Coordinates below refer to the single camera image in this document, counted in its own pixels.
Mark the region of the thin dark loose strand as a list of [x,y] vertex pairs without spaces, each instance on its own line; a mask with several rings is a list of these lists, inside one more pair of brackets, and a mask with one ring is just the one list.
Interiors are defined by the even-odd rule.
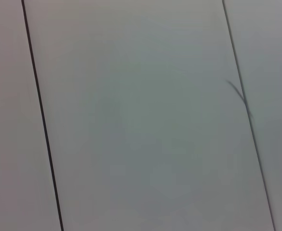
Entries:
[[243,97],[243,95],[241,94],[241,92],[238,90],[238,88],[229,80],[226,80],[226,82],[235,90],[235,92],[238,94],[238,96],[241,98],[241,100],[243,101],[243,103],[245,103],[245,99]]

